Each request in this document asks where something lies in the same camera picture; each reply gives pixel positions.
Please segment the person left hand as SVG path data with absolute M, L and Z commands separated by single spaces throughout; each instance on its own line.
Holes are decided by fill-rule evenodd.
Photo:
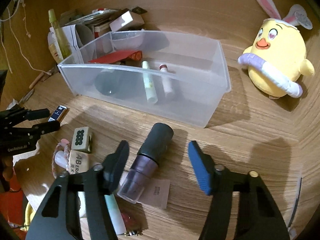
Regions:
M 1 157 L 1 193 L 9 191 L 9 181 L 13 175 L 13 156 Z

